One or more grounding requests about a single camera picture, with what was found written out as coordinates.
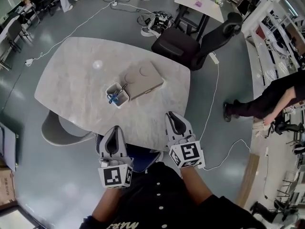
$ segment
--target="pen holder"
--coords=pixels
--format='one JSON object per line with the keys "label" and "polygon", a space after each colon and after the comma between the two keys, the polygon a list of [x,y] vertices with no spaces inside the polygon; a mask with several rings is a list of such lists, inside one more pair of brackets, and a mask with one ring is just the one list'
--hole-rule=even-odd
{"label": "pen holder", "polygon": [[[107,98],[107,101],[109,101],[109,98],[107,97],[108,94],[114,94],[115,91],[119,91],[121,90],[122,87],[120,84],[118,84],[117,82],[112,84],[110,87],[108,87],[106,89],[106,98]],[[115,102],[112,102],[112,104],[114,104],[117,108],[121,108],[125,103],[127,103],[129,101],[129,96],[128,94],[125,92],[125,90],[123,90],[121,92],[120,95],[118,95],[118,102],[115,103]]]}

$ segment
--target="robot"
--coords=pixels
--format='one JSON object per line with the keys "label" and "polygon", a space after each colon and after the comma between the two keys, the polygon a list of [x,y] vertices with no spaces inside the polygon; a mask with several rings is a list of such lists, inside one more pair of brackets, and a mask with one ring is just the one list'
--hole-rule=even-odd
{"label": "robot", "polygon": [[[203,152],[196,141],[191,124],[181,115],[169,111],[165,114],[169,155],[178,168],[204,164]],[[133,158],[127,155],[122,129],[111,128],[99,143],[99,174],[103,187],[129,187],[132,179]]]}

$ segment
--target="hand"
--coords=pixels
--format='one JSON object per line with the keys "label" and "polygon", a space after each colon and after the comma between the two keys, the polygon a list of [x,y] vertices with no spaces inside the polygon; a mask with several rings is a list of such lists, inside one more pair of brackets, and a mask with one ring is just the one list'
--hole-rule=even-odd
{"label": "hand", "polygon": [[264,125],[270,125],[271,122],[273,122],[274,120],[275,120],[275,116],[273,113],[271,113],[263,119],[263,123]]}

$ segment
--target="scissors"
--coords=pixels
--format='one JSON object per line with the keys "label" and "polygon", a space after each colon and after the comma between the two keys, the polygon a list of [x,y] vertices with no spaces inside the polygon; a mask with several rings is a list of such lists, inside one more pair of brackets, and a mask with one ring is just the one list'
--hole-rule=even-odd
{"label": "scissors", "polygon": [[122,91],[125,89],[125,87],[127,86],[127,84],[125,84],[121,90],[116,90],[114,92],[114,94],[108,94],[107,97],[109,99],[109,103],[111,104],[112,102],[114,103],[118,103],[119,99],[118,99],[118,95],[120,95],[122,93]]}

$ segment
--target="gray floor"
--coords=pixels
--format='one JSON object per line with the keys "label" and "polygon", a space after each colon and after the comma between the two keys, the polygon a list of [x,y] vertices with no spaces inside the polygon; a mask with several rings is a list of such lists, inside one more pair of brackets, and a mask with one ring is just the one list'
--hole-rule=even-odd
{"label": "gray floor", "polygon": [[[132,0],[129,4],[150,11],[165,10],[176,15],[177,4],[173,0]],[[22,52],[12,52],[8,59],[12,71],[0,71],[1,108],[8,100],[0,120],[20,135],[17,153],[19,167],[15,173],[17,199],[48,228],[78,228],[82,218],[91,214],[104,190],[97,171],[99,162],[94,140],[74,146],[55,147],[46,143],[41,136],[41,124],[48,110],[34,99],[34,92],[44,67],[55,50],[35,61],[31,67],[23,65],[26,59],[47,52],[77,25],[106,5],[102,0],[80,0],[75,3],[73,10],[65,14],[58,11],[53,17],[46,16],[40,25],[31,30],[35,37],[33,46],[19,42]],[[140,35],[141,27],[136,23],[138,16],[138,13],[107,8],[80,27],[73,36],[108,39],[150,50],[155,38]],[[199,21],[201,15],[193,11],[190,17]],[[219,24],[210,19],[206,32]],[[242,138],[250,145],[252,134],[251,118],[226,123],[222,117],[224,100],[238,98],[248,101],[253,98],[250,63],[243,35],[232,38],[216,54],[220,61],[218,89],[201,141],[206,168],[218,165],[234,141]],[[8,99],[20,72],[22,74]],[[191,74],[186,117],[198,138],[209,113],[216,78],[217,66],[210,58],[207,58],[201,70]],[[73,134],[83,133],[67,121],[63,120],[62,123]],[[220,168],[200,170],[200,175],[216,195],[224,195],[234,201],[242,182],[248,153],[244,144],[238,143]],[[165,162],[173,166],[169,157],[165,157]]]}

